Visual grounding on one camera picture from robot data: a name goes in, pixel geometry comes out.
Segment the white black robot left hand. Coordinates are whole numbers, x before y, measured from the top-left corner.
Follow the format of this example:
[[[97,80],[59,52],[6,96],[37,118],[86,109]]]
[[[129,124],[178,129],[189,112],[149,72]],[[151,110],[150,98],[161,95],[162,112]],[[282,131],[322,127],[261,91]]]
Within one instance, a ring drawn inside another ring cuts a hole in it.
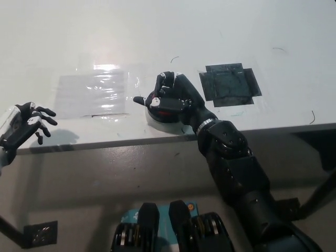
[[[42,145],[45,136],[51,137],[44,122],[56,126],[55,116],[54,111],[34,102],[16,104],[7,109],[1,116],[1,156],[13,159],[18,148],[33,135]]]

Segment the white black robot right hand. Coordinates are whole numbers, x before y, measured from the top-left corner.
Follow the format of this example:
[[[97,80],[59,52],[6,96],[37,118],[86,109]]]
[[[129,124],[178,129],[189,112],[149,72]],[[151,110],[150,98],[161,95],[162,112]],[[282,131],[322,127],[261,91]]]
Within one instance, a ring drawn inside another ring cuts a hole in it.
[[[191,126],[197,132],[201,124],[217,117],[205,107],[205,101],[189,81],[179,72],[165,71],[157,75],[154,90],[147,96],[136,96],[133,101],[145,106],[149,115],[160,123]]]

